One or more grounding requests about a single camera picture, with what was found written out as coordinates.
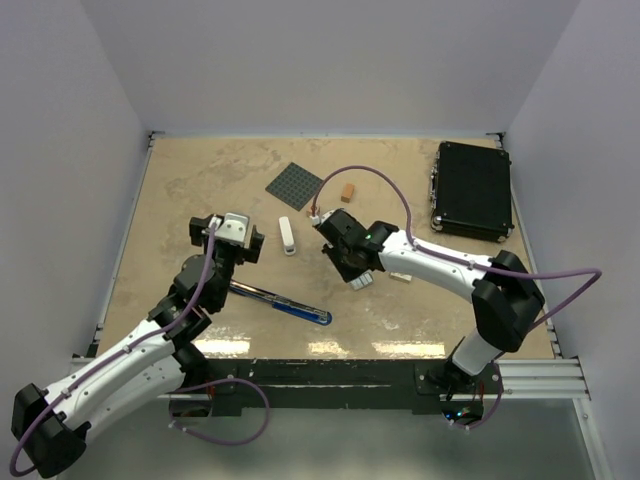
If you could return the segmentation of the white staple box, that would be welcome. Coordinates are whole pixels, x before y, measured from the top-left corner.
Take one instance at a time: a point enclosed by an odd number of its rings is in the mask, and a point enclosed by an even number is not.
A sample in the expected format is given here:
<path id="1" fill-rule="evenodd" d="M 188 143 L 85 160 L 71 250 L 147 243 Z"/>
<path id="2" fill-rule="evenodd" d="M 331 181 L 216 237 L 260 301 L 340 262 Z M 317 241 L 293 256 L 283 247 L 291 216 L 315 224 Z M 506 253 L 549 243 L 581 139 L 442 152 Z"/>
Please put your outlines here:
<path id="1" fill-rule="evenodd" d="M 412 276 L 409 274 L 390 272 L 389 276 L 394 280 L 401 281 L 404 283 L 410 283 L 412 281 Z"/>

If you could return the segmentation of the staple tray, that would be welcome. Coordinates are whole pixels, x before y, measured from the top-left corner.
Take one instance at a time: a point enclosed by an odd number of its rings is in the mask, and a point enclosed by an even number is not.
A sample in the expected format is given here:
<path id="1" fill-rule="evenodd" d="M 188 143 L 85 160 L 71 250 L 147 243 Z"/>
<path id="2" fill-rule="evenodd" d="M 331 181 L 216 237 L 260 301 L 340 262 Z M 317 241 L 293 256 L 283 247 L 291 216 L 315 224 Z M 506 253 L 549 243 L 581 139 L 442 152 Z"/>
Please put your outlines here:
<path id="1" fill-rule="evenodd" d="M 374 279 L 370 272 L 364 272 L 357 278 L 349 282 L 351 288 L 355 291 L 364 289 L 373 283 Z"/>

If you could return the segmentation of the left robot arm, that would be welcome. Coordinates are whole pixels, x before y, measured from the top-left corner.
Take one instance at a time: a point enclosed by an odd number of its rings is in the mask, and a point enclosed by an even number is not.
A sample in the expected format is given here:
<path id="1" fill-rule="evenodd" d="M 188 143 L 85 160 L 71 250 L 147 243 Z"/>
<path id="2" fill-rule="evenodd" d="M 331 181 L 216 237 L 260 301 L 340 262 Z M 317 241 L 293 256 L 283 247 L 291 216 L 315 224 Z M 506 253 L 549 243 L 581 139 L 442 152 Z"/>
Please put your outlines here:
<path id="1" fill-rule="evenodd" d="M 193 341 L 224 308 L 236 266 L 258 261 L 264 237 L 239 213 L 193 217 L 189 236 L 202 254 L 184 262 L 168 294 L 132 331 L 74 373 L 17 392 L 11 476 L 55 477 L 110 422 L 161 394 L 205 385 L 206 359 Z"/>

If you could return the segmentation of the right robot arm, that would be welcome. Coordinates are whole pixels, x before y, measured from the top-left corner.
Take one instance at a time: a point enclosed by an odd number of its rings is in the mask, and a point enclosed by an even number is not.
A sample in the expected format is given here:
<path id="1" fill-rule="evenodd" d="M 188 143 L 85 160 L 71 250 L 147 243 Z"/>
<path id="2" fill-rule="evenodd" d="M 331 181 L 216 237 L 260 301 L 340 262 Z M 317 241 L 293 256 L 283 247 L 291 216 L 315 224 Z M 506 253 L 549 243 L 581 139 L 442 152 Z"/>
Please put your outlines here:
<path id="1" fill-rule="evenodd" d="M 429 374 L 442 389 L 469 392 L 485 367 L 519 350 L 545 299 L 519 257 L 502 250 L 474 255 L 408 239 L 398 226 L 376 221 L 365 227 L 342 208 L 312 219 L 327 255 L 346 283 L 374 271 L 409 275 L 468 301 L 475 327 Z"/>

